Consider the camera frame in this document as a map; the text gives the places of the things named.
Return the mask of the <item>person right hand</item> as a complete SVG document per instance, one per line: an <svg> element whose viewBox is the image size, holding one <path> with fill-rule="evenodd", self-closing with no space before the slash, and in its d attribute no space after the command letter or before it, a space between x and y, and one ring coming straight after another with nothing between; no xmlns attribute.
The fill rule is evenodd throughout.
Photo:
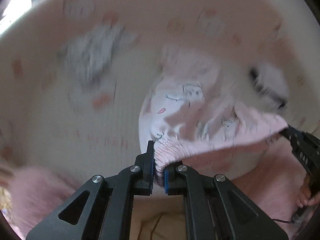
<svg viewBox="0 0 320 240"><path fill-rule="evenodd" d="M311 191L309 189L309 180L310 177L307 175L304 178L302 186L300 187L300 191L297 198L297 206L300 208L303 208L304 206L317 205L320 202L319 192L313 197L311 196Z"/></svg>

